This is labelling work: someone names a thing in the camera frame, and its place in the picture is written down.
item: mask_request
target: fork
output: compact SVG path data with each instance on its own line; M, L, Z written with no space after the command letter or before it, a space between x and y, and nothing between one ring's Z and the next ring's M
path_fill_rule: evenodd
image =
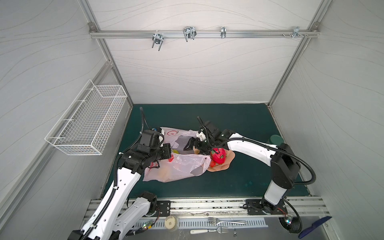
M214 218L214 217L210 217L208 218L208 223L210 224L219 224L219 223L222 223L222 222L228 222L228 223L234 223L234 224L246 224L247 222L246 221L243 221L243 220L233 220L233 221L224 221L224 220L220 220L218 218Z
M189 231L191 234L205 233L205 232L218 232L218 233L227 233L227 227L218 227L217 229L194 229Z

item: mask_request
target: black mounting plate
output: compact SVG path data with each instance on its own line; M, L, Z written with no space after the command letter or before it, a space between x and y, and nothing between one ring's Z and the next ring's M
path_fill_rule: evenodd
M245 203L248 204L249 206L254 206L257 209L254 208L248 208L247 209L247 214L248 215L265 215L263 211L261 211L262 206L260 205L261 199L246 199ZM280 208L283 210L285 213L287 213L287 208L285 207L285 203L283 199L280 199L279 203L276 205L276 209L272 211L271 215L282 215L283 213L278 210L277 208Z
M160 209L160 217L168 217L170 215L170 201L157 201L157 207Z

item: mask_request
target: dark green table surface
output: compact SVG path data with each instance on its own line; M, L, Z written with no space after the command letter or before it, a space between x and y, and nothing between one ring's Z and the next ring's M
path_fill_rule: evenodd
M237 133L267 142L271 135L280 135L265 104L135 104L120 144L123 151L137 138L141 127L140 110L150 127L173 127L184 130L199 130L197 116L207 120L220 130L231 129ZM206 171L198 177L173 182L143 182L143 176L132 189L129 197L136 198L143 191L157 197L246 197L263 196L271 181L270 168L264 163L236 152L229 169L219 172ZM109 176L104 194L113 181ZM290 196L308 196L305 186L292 189Z

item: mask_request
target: red wire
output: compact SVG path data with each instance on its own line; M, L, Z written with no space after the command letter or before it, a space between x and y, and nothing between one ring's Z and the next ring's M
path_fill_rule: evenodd
M277 208L278 210L282 211L284 213L284 215L288 215L287 213L285 213L283 210L281 210L280 208Z

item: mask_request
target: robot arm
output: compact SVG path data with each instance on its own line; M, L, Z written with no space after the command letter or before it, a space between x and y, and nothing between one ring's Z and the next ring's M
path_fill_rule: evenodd
M162 144L163 141L161 131L145 130L139 143L126 153L121 153L117 161L117 186L114 186L114 182L111 184L95 213L81 230L72 231L68 240L122 240L142 216L155 212L156 196L144 192L119 216L125 200L145 168L152 162L170 158L170 144Z
M197 134L197 138L190 139L185 149L194 146L208 155L211 149L222 147L244 153L271 167L272 180L260 205L257 206L264 213L271 214L276 205L282 201L285 192L294 186L301 167L297 161L299 158L294 156L287 144L283 143L280 146L264 144L228 129L221 132L210 121L203 123L199 117L198 120L202 126L201 131Z

